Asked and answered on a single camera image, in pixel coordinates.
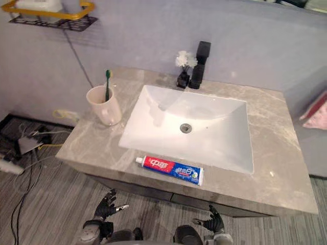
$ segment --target mirror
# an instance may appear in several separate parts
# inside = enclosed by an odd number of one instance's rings
[[[327,13],[327,0],[253,0]]]

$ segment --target sink drain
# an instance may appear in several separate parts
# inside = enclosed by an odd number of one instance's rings
[[[188,134],[192,131],[192,126],[189,124],[182,124],[179,129],[184,133]]]

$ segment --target yellow shelf rail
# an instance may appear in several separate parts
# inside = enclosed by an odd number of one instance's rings
[[[8,13],[19,13],[19,14],[30,14],[36,16],[48,16],[48,17],[55,17],[59,19],[70,19],[70,20],[78,20],[83,18],[89,12],[93,11],[95,8],[94,3],[89,2],[80,2],[80,6],[84,8],[81,12],[75,14],[67,14],[67,13],[56,13],[56,12],[48,12],[48,11],[37,11],[37,10],[30,10],[30,9],[17,9],[15,8],[17,0],[13,0],[7,4],[1,6],[2,10]]]

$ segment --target black vase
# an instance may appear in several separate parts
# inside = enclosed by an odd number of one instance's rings
[[[190,81],[190,75],[186,71],[182,71],[182,73],[177,78],[177,87],[186,88]]]

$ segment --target white sink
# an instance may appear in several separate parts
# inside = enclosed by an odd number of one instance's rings
[[[253,173],[245,101],[145,85],[119,146]]]

